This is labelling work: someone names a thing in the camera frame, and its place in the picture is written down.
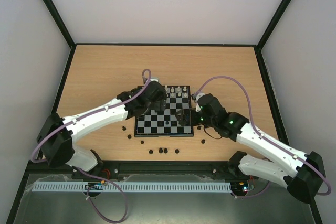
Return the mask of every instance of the white wall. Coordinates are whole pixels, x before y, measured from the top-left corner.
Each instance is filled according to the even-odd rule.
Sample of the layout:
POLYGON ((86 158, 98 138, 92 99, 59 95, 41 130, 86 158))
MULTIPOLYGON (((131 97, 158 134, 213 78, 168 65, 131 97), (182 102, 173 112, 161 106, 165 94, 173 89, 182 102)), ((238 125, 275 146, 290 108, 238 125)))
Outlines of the white wall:
POLYGON ((75 42, 256 44, 281 0, 53 0, 75 42))
POLYGON ((69 47, 42 0, 0 0, 0 223, 51 112, 69 47))
POLYGON ((335 223, 335 39, 335 0, 292 0, 263 50, 290 143, 321 154, 334 186, 316 197, 323 223, 335 223))

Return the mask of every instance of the wooden tabletop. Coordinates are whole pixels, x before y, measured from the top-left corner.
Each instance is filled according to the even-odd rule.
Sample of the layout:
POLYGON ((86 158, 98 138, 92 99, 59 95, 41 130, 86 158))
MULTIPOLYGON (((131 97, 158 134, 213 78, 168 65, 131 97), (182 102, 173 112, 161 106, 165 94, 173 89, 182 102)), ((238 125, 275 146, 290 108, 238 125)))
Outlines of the wooden tabletop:
MULTIPOLYGON (((252 47, 96 46, 78 45, 61 96, 60 116, 74 115, 142 85, 144 68, 165 85, 189 85, 195 92, 207 79, 226 75, 246 88, 256 125, 277 137, 258 63, 252 47)), ((227 111, 248 117, 240 87, 229 80, 214 80, 203 90, 219 99, 227 111)), ((137 137, 134 118, 88 134, 78 145, 94 149, 102 159, 123 161, 227 161, 236 151, 261 157, 230 139, 215 140, 194 128, 194 137, 137 137), (167 148, 160 154, 159 148, 167 148)))

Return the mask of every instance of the robotic arm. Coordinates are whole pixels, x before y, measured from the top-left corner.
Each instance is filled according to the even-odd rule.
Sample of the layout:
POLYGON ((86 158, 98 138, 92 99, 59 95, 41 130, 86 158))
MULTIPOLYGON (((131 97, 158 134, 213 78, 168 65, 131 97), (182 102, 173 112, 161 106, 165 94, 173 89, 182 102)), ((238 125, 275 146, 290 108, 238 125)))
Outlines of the robotic arm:
MULTIPOLYGON (((34 158, 34 153, 41 148, 51 168, 67 164, 81 168, 87 174, 98 175, 103 167, 99 155, 94 150, 77 146, 76 142, 108 124, 140 116, 147 110, 165 110, 165 88, 157 79, 149 79, 146 88, 137 87, 122 92, 110 102, 85 113, 65 118, 60 118, 57 113, 49 116, 39 133, 38 146, 31 160, 41 162, 34 158)), ((241 114, 226 112, 212 94, 199 93, 195 100, 195 109, 183 109, 176 113, 180 125, 191 122, 191 126, 212 127, 220 136, 249 146, 271 161, 236 152, 228 162, 230 173, 272 181, 286 187, 290 194, 305 203, 310 203, 316 194, 320 194, 318 190, 325 180, 325 171, 319 154, 311 152, 308 155, 287 146, 254 126, 253 121, 241 114)), ((323 195, 330 193, 330 185, 328 188, 323 195)))
POLYGON ((151 79, 145 90, 134 100, 113 107, 135 96, 141 87, 122 92, 108 103, 78 115, 60 118, 57 113, 49 116, 39 133, 37 142, 45 139, 55 129, 65 126, 45 142, 41 150, 51 168, 64 164, 79 167, 85 172, 97 175, 103 163, 94 150, 86 150, 76 142, 92 131, 108 124, 140 116, 146 110, 163 111, 166 107, 166 91, 155 79, 151 79))
POLYGON ((212 94, 198 94, 196 99, 195 109, 177 112, 176 117, 181 125, 185 125, 190 116, 192 126, 212 127, 220 136, 251 147, 272 161, 258 159, 245 152, 236 152, 229 161, 229 171, 233 175, 253 175, 272 181, 286 187, 295 198, 305 203, 314 199, 323 180, 301 160, 308 162, 325 176, 322 157, 319 154, 312 152, 308 155, 278 141, 257 127, 253 128, 249 119, 241 114, 226 112, 212 94))

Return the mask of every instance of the black metal frame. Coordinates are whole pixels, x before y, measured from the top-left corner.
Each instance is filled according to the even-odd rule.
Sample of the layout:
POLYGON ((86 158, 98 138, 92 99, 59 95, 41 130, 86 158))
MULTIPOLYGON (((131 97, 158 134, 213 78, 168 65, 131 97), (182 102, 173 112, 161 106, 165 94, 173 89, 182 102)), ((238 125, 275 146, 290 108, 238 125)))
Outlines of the black metal frame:
MULTIPOLYGON (((55 102, 53 105, 52 112, 57 111, 57 107, 62 95, 62 91, 67 79, 67 75, 71 66, 72 58, 74 56, 76 45, 125 45, 125 46, 193 46, 193 47, 201 47, 201 46, 211 46, 211 47, 253 47, 255 50, 257 62, 259 65, 260 74, 265 86, 265 91, 267 95, 267 99, 269 102, 269 106, 271 109, 272 117, 275 123, 275 127, 277 130, 277 134, 279 140, 284 142, 285 144, 289 144, 286 131, 281 119, 281 115, 279 112, 277 100, 275 94, 273 92, 273 88, 269 79, 269 75, 266 69, 266 65, 264 62, 263 55, 261 53, 262 48, 266 44, 269 39, 271 33, 275 29, 279 20, 281 19, 283 13, 288 7, 291 0, 282 0, 278 9, 276 10, 273 18, 271 19, 268 27, 266 28, 263 36, 261 37, 258 45, 238 45, 238 44, 139 44, 139 43, 115 43, 115 44, 106 44, 106 43, 77 43, 75 44, 72 39, 69 31, 67 30, 64 22, 62 21, 61 16, 59 15, 54 3, 52 0, 43 0, 46 4, 48 10, 50 11, 53 19, 55 20, 57 26, 59 27, 61 33, 63 34, 65 40, 67 41, 71 51, 69 54, 69 58, 64 70, 63 77, 61 79, 61 83, 55 98, 55 102)), ((219 179, 220 176, 227 176, 225 173, 217 173, 218 175, 213 174, 213 169, 225 166, 227 162, 120 162, 120 161, 105 161, 111 164, 111 167, 116 167, 119 170, 119 175, 116 176, 118 179, 120 176, 131 174, 133 171, 137 171, 137 173, 144 174, 203 174, 207 176, 217 176, 219 179)), ((7 224, 13 223, 17 209, 20 203, 20 199, 23 195, 24 189, 26 187, 26 183, 28 180, 29 174, 69 174, 72 173, 72 169, 69 166, 62 166, 58 169, 51 169, 46 164, 33 164, 28 162, 27 168, 23 175, 21 184, 19 186, 17 195, 15 197, 12 209, 8 216, 7 224)), ((316 223, 322 223, 319 211, 317 209, 315 201, 310 204, 310 208, 312 211, 312 215, 316 223)))

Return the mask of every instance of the black frame edge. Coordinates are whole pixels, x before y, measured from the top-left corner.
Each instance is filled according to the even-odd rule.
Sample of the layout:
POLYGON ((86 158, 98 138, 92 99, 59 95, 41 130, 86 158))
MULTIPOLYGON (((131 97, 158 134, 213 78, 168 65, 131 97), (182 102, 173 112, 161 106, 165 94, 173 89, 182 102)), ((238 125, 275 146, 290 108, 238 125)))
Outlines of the black frame edge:
POLYGON ((20 203, 21 203, 21 198, 22 198, 23 193, 25 192, 25 189, 26 189, 27 182, 28 182, 28 178, 27 177, 23 177, 21 179, 19 188, 18 188, 16 196, 14 198, 14 202, 12 204, 12 208, 11 208, 11 210, 9 212, 6 224, 13 224, 14 223, 17 211, 18 211, 20 203))
POLYGON ((264 45, 266 44, 267 40, 271 36, 274 28, 277 26, 278 22, 280 21, 282 15, 284 14, 285 10, 287 9, 289 3, 291 0, 282 0, 279 7, 277 8, 276 12, 274 13, 270 23, 268 24, 264 34, 262 35, 259 43, 258 48, 259 50, 262 50, 264 45))
POLYGON ((257 62, 258 62, 258 65, 259 65, 261 78, 262 78, 263 83, 264 83, 266 96, 267 96, 267 99, 268 99, 269 107, 270 107, 270 110, 271 110, 271 113, 272 113, 272 117, 273 117, 274 125, 275 125, 275 128, 276 128, 277 134, 278 134, 279 141, 289 145, 286 130, 285 130, 285 126, 283 125, 284 123, 283 123, 281 115, 280 115, 278 102, 277 102, 275 94, 273 92, 273 87, 272 87, 271 81, 269 79, 269 75, 268 75, 268 71, 267 71, 267 68, 266 68, 266 64, 265 64, 263 55, 261 53, 260 48, 255 47, 254 50, 255 50, 256 57, 257 57, 257 62))
POLYGON ((65 65, 63 75, 62 75, 62 79, 61 79, 61 82, 60 82, 58 90, 57 90, 54 105, 52 106, 53 107, 52 110, 51 110, 52 114, 56 113, 56 111, 57 111, 58 104, 59 104, 59 101, 61 100, 64 85, 65 85, 65 82, 66 82, 67 77, 68 77, 68 73, 69 73, 69 70, 70 70, 72 59, 74 58, 73 56, 75 54, 75 51, 76 51, 76 45, 71 47, 70 54, 69 54, 69 57, 68 57, 66 65, 65 65))
POLYGON ((317 208, 317 205, 315 202, 315 199, 312 201, 312 203, 309 204, 309 206, 310 206, 311 214, 313 215, 315 224, 323 224, 319 209, 317 208))
POLYGON ((167 47, 255 47, 254 44, 193 44, 193 43, 76 43, 89 46, 167 46, 167 47))
POLYGON ((53 17, 54 21, 56 22, 56 25, 58 26, 59 30, 64 36, 64 39, 68 43, 69 47, 72 48, 75 46, 75 42, 72 39, 67 27, 65 26, 61 16, 59 15, 56 6, 53 3, 53 0, 43 0, 45 5, 47 6, 51 16, 53 17))

